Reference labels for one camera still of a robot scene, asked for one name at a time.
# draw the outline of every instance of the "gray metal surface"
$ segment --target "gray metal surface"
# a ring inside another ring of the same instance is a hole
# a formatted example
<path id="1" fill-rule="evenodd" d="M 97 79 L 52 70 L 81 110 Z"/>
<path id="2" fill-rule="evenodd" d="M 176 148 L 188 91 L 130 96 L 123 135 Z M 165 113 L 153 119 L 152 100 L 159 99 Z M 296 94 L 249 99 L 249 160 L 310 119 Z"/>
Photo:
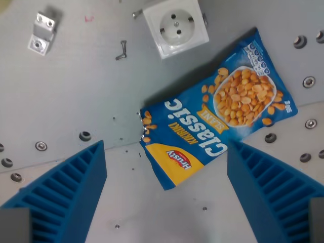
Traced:
<path id="1" fill-rule="evenodd" d="M 0 209 L 0 242 L 32 243 L 32 222 L 28 208 Z"/>
<path id="2" fill-rule="evenodd" d="M 324 160 L 318 157 L 324 149 L 323 110 L 324 103 L 303 106 L 294 118 L 263 128 L 245 142 L 324 184 Z M 316 128 L 305 128 L 309 118 L 317 120 Z M 264 141 L 269 133 L 277 134 L 271 144 Z M 309 162 L 299 161 L 303 153 L 312 155 Z M 226 157 L 163 191 L 139 143 L 107 150 L 108 177 L 86 242 L 256 243 L 227 177 Z M 0 187 L 0 205 L 57 164 L 15 170 L 21 183 L 10 179 L 11 172 L 0 173 L 0 184 L 6 185 Z"/>
<path id="3" fill-rule="evenodd" d="M 316 42 L 322 1 L 201 0 L 210 42 L 164 61 L 143 16 L 132 16 L 146 2 L 14 0 L 1 13 L 0 143 L 12 169 L 65 158 L 100 139 L 106 148 L 137 142 L 136 112 L 210 75 L 222 50 L 253 26 L 297 105 L 323 99 L 324 45 Z M 26 46 L 36 13 L 48 5 L 63 17 L 42 57 Z M 308 43 L 296 50 L 299 35 Z M 128 57 L 116 62 L 121 39 Z M 303 88 L 306 76 L 316 78 L 314 87 Z M 91 133 L 90 142 L 78 138 L 82 131 Z M 37 151 L 37 141 L 46 141 L 47 151 Z"/>
<path id="4" fill-rule="evenodd" d="M 310 243 L 324 242 L 324 197 L 312 198 L 308 206 Z"/>

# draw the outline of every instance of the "electrical socket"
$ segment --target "electrical socket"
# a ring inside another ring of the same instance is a hole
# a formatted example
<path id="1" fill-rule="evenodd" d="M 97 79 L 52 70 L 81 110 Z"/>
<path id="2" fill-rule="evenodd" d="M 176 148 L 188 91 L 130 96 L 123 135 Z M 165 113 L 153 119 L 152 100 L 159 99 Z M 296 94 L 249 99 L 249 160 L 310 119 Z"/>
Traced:
<path id="1" fill-rule="evenodd" d="M 197 0 L 153 2 L 143 14 L 162 59 L 209 41 Z"/>

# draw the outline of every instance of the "snack bag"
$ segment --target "snack bag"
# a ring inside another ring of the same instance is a hole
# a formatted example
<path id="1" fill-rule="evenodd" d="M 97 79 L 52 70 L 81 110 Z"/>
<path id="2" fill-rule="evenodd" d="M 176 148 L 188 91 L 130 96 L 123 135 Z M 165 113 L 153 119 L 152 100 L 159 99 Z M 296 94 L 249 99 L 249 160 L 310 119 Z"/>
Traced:
<path id="1" fill-rule="evenodd" d="M 241 140 L 297 112 L 257 31 L 236 46 L 214 75 L 143 108 L 140 143 L 168 190 L 224 153 L 229 137 Z"/>

